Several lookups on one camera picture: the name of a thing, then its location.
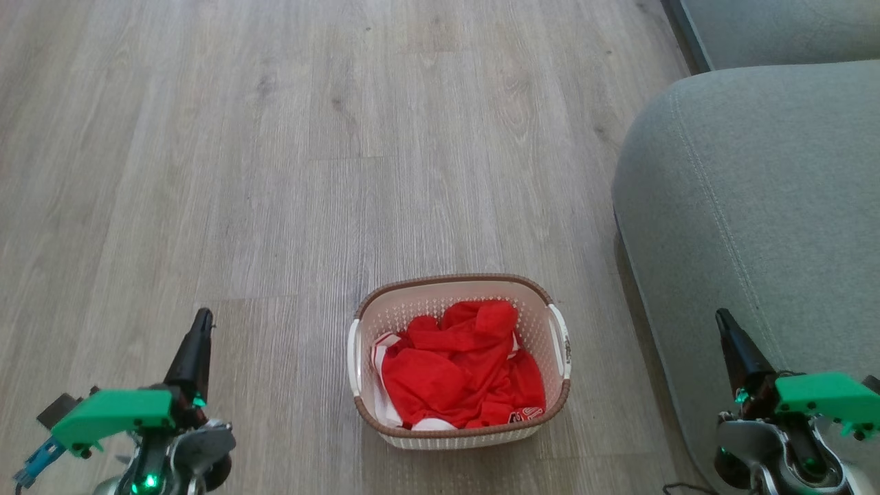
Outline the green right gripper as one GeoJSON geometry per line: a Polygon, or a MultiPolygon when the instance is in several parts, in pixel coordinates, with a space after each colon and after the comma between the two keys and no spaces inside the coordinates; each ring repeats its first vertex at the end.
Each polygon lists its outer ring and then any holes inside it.
{"type": "MultiPolygon", "coordinates": [[[[750,335],[727,308],[714,313],[724,364],[733,397],[753,397],[776,374],[750,335]]],[[[826,417],[841,425],[843,436],[869,439],[878,433],[878,390],[844,373],[796,374],[774,382],[779,402],[776,412],[826,417]]]]}

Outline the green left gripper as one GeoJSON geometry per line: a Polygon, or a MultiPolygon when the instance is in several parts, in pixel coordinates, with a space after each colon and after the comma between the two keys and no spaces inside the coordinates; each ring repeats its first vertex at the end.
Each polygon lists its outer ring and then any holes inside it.
{"type": "MultiPolygon", "coordinates": [[[[202,307],[180,342],[164,384],[178,386],[188,398],[207,398],[210,385],[213,313],[202,307]]],[[[70,453],[82,457],[100,442],[122,432],[174,430],[173,395],[169,390],[101,389],[51,428],[51,435],[70,453]]]]}

